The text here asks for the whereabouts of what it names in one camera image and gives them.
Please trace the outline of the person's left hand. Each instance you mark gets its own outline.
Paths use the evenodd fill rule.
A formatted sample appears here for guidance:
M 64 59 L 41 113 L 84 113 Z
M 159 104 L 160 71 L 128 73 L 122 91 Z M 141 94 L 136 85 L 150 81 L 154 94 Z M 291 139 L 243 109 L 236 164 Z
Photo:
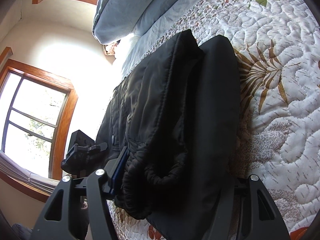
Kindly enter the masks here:
M 86 210 L 88 208 L 87 200 L 84 200 L 83 202 L 81 202 L 80 207 L 82 210 Z

